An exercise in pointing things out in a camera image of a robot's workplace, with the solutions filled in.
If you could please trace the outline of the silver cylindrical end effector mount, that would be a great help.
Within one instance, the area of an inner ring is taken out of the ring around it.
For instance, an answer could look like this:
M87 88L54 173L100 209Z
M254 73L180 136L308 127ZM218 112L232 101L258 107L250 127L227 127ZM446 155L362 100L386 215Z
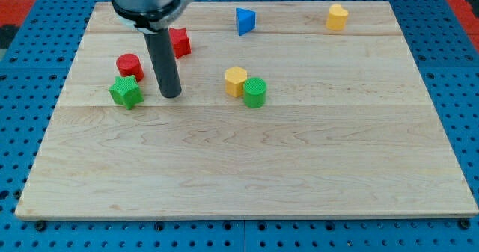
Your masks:
M111 0L125 25L144 34L169 28L194 0Z

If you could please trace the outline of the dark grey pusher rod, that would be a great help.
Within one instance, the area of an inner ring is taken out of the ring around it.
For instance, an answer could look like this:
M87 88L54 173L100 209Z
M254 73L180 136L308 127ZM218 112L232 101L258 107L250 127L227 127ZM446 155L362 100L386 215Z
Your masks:
M178 97L182 88L169 30L144 34L144 39L161 95L168 99Z

